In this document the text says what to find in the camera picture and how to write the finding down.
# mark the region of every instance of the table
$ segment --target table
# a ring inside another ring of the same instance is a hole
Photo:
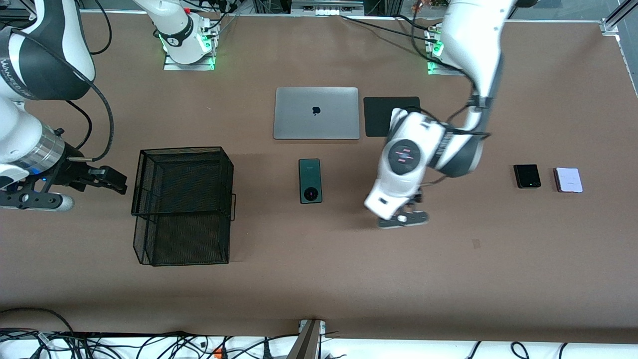
[[[478,169],[426,189],[428,225],[382,231],[363,201],[383,139],[362,127],[358,141],[275,141],[275,89],[419,96],[444,118],[466,101],[465,79],[429,77],[408,38],[337,17],[241,17],[222,34],[215,71],[164,72],[151,21],[110,18],[113,44],[94,58],[116,120],[103,164],[131,185],[140,149],[222,146],[235,165],[232,262],[142,266],[132,188],[62,188],[71,212],[0,211],[0,306],[50,307],[92,332],[276,335],[320,317],[344,337],[635,340],[638,102],[616,40],[596,24],[508,23]],[[100,48],[101,15],[83,20]],[[105,111],[94,94],[78,104],[94,120],[83,152],[99,153]],[[27,109],[70,143],[84,136],[64,102]],[[319,205],[299,204],[300,158],[322,161]],[[516,187],[512,165],[525,163],[538,164],[541,188]],[[558,193],[553,167],[578,167],[584,193]],[[25,321],[61,329],[41,316],[3,324]]]

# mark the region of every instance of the black mouse pad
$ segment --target black mouse pad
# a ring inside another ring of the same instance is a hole
[[[421,107],[418,97],[364,97],[363,111],[366,118],[366,136],[385,137],[390,129],[392,110],[407,106]]]

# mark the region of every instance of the metal frame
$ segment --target metal frame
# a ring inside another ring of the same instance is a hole
[[[605,35],[615,35],[618,32],[618,28],[616,27],[618,23],[636,7],[638,7],[638,0],[624,0],[608,17],[602,19],[600,30]]]
[[[325,334],[325,321],[319,319],[305,319],[299,322],[301,333],[292,346],[286,359],[317,359],[319,341]]]

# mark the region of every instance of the white floor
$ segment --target white floor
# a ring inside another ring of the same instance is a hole
[[[140,346],[147,338],[103,338],[100,344]],[[226,344],[227,350],[243,349],[262,341],[262,337],[234,337]],[[159,342],[146,346],[140,353],[140,359],[158,358],[159,355],[176,341],[175,337],[167,337]],[[198,337],[191,343],[194,347],[206,349],[210,353],[218,346],[222,337]],[[272,355],[285,357],[295,341],[295,337],[273,340],[270,343]],[[523,343],[531,359],[556,359],[560,343]],[[50,343],[57,348],[67,348],[66,344],[56,339]],[[324,339],[322,343],[322,359],[330,354],[333,358],[346,355],[346,359],[465,359],[470,354],[474,342],[445,342],[426,340],[369,340],[369,339]],[[0,358],[23,359],[30,358],[38,347],[36,340],[10,340],[0,343]],[[113,348],[122,359],[135,359],[138,349]],[[229,359],[235,359],[238,351],[229,353]],[[263,346],[257,346],[250,351],[257,358],[263,356]],[[170,356],[170,350],[163,358]],[[182,348],[175,355],[175,359],[198,359],[201,351],[193,348]],[[95,359],[111,359],[103,353],[95,352]],[[48,359],[46,352],[42,352],[42,359]],[[68,359],[70,352],[53,352],[51,359]],[[478,347],[473,359],[513,359],[515,356],[510,351],[509,342],[483,342]],[[638,358],[638,345],[620,344],[568,344],[563,352],[563,359],[636,359]],[[250,359],[246,354],[239,355],[237,359]]]

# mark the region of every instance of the silver metal ring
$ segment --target silver metal ring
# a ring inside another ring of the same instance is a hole
[[[31,174],[39,174],[55,166],[62,158],[62,153],[64,153],[64,140],[56,136],[49,126],[42,124],[42,136],[36,146],[11,164]]]

